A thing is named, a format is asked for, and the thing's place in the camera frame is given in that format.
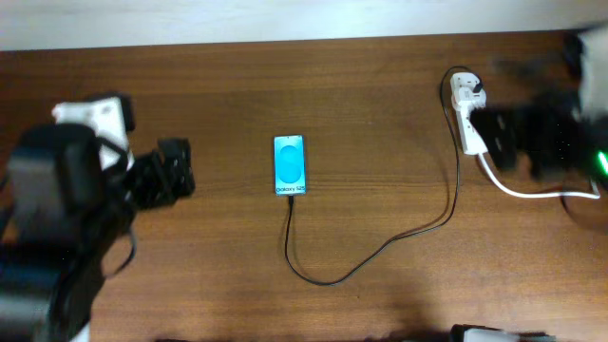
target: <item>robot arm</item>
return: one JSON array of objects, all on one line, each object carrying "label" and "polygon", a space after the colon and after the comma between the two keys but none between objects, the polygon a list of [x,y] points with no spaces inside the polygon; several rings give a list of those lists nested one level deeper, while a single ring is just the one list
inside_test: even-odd
[{"label": "robot arm", "polygon": [[8,340],[69,341],[80,331],[86,339],[111,245],[138,211],[195,189],[187,140],[133,157],[126,98],[59,104],[53,115],[57,124],[27,131],[9,158],[18,239],[0,246],[0,335]]},{"label": "robot arm", "polygon": [[552,89],[529,104],[478,108],[470,120],[499,170],[514,168],[522,152],[537,180],[577,170],[608,188],[608,27],[568,43],[564,56],[581,77],[579,91]]}]

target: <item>white wall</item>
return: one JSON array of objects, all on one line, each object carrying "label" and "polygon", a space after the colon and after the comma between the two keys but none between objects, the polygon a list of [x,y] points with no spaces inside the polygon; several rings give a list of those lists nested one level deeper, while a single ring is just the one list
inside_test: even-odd
[{"label": "white wall", "polygon": [[0,48],[569,29],[608,0],[0,0]]}]

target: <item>white device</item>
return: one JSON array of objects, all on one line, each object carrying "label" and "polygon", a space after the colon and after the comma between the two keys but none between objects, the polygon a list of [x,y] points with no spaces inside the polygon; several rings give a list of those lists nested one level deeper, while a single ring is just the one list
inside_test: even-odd
[{"label": "white device", "polygon": [[580,56],[580,115],[593,122],[608,115],[608,26],[584,32],[579,38],[584,44]]},{"label": "white device", "polygon": [[449,84],[452,88],[452,105],[456,111],[456,120],[460,130],[463,150],[467,155],[478,155],[487,152],[484,140],[475,130],[469,119],[474,108],[485,107],[485,90],[474,93],[473,89],[481,80],[470,72],[455,73]]},{"label": "white device", "polygon": [[[126,137],[127,122],[124,114],[123,105],[118,96],[88,103],[61,103],[52,110],[57,124],[87,125],[95,131],[96,136],[106,138],[123,151],[127,151],[128,169],[135,162],[135,158],[129,149],[129,140]],[[115,151],[102,146],[100,151],[102,169],[114,165],[119,157]]]}]

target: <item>phone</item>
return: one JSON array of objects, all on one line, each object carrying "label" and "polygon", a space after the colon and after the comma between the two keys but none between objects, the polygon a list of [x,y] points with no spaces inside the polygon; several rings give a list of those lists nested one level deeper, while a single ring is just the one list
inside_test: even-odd
[{"label": "phone", "polygon": [[304,138],[275,137],[275,191],[278,196],[306,194]]}]

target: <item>white cable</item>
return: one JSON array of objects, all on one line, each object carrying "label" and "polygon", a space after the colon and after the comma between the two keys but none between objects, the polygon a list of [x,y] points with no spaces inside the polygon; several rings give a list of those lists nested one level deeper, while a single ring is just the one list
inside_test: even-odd
[{"label": "white cable", "polygon": [[479,162],[482,164],[482,167],[484,168],[487,176],[490,177],[492,182],[496,186],[498,186],[499,189],[505,191],[505,193],[507,193],[511,196],[515,196],[515,197],[522,198],[522,199],[548,199],[548,198],[562,197],[562,196],[581,197],[581,198],[591,199],[591,200],[599,200],[599,198],[600,198],[598,186],[592,180],[590,182],[591,182],[591,187],[593,188],[593,192],[594,192],[593,194],[581,193],[581,192],[576,192],[576,191],[564,191],[564,192],[554,192],[554,193],[544,193],[544,194],[523,194],[523,193],[515,192],[515,191],[507,188],[506,186],[502,185],[496,179],[496,176],[494,176],[494,173],[492,173],[492,170],[487,165],[487,162],[485,161],[485,157],[484,157],[483,153],[478,154],[477,157],[479,158]]}]

